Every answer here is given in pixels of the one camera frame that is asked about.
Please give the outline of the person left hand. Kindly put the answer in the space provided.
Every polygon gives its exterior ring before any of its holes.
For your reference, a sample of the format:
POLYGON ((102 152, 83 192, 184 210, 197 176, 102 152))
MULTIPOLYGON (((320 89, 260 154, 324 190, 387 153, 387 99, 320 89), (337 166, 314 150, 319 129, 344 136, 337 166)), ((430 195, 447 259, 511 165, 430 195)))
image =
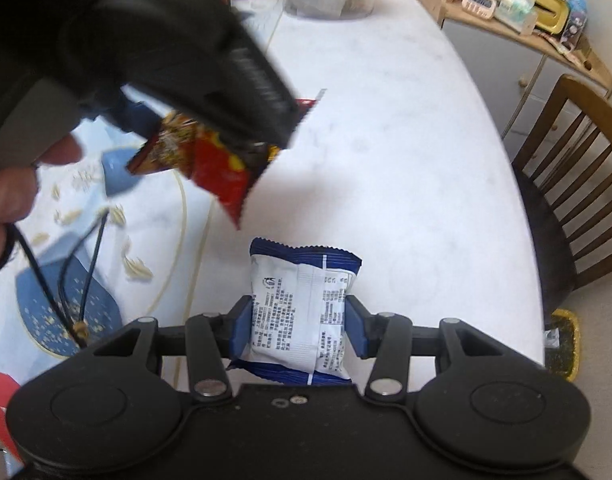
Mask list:
POLYGON ((5 226, 26 218, 38 194, 39 182, 34 166, 63 166, 78 162, 81 157, 79 143, 68 133, 30 166, 10 167, 0 171, 0 259, 6 245, 5 226))

